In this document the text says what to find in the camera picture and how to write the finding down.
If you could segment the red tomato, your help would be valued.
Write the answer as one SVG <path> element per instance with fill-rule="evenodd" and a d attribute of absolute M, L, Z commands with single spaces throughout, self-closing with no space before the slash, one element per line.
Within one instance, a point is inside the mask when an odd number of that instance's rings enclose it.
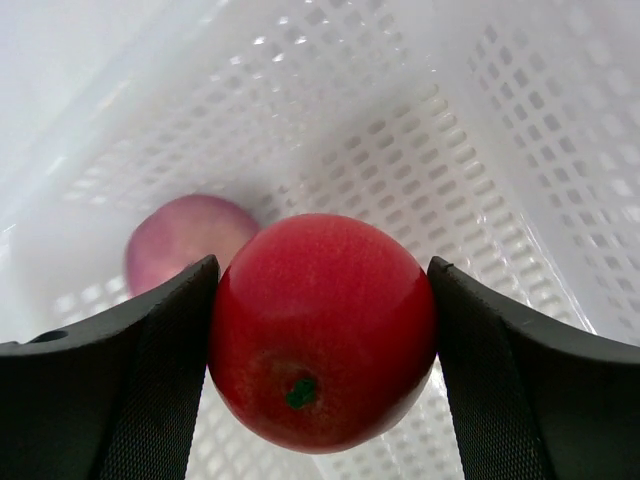
<path fill-rule="evenodd" d="M 395 426 L 421 394 L 436 354 L 433 290 L 375 227 L 289 217 L 223 274 L 208 353 L 242 425 L 291 450 L 340 452 Z"/>

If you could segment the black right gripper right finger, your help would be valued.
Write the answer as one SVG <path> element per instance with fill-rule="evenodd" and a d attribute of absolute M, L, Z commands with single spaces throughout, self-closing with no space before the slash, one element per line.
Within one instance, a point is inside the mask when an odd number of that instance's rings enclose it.
<path fill-rule="evenodd" d="M 438 354 L 468 479 L 635 479 L 639 350 L 434 258 Z"/>

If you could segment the white perforated plastic basket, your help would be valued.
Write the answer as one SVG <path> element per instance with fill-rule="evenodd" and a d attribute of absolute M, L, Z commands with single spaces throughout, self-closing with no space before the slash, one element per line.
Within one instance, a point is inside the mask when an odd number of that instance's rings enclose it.
<path fill-rule="evenodd" d="M 5 1 L 1 347 L 133 299 L 125 248 L 204 193 L 385 231 L 639 350 L 635 1 Z M 413 408 L 304 455 L 205 371 L 181 479 L 468 479 L 440 360 Z"/>

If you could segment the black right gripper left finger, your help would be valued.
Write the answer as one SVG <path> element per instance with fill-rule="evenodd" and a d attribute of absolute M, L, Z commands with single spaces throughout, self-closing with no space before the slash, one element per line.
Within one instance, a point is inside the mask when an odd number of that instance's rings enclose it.
<path fill-rule="evenodd" d="M 5 479 L 181 479 L 202 393 L 219 266 L 1 347 Z"/>

